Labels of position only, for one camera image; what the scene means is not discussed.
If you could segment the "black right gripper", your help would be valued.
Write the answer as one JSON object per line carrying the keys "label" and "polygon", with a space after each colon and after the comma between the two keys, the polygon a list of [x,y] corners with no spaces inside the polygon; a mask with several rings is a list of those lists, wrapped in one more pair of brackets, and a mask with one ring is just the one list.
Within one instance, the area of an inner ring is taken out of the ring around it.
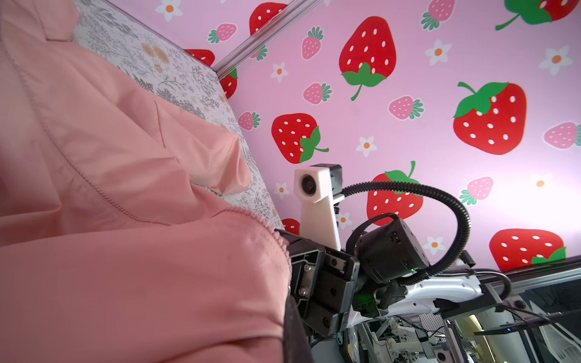
{"label": "black right gripper", "polygon": [[309,336],[333,337],[347,326],[359,276],[357,258],[281,230],[292,268],[290,295]]}

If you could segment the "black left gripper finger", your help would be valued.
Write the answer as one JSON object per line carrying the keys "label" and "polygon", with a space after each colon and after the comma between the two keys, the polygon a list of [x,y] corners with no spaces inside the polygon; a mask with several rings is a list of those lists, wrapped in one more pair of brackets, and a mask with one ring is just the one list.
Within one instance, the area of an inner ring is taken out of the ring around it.
{"label": "black left gripper finger", "polygon": [[284,363],[314,363],[310,343],[293,296],[287,296],[283,333]]}

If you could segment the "pink hooded zip jacket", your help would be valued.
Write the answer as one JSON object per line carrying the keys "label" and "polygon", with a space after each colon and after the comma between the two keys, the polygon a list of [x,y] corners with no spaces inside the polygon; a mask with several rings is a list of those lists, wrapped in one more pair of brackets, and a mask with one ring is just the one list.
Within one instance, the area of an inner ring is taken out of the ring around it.
{"label": "pink hooded zip jacket", "polygon": [[287,244],[238,135],[1,3],[1,360],[282,362]]}

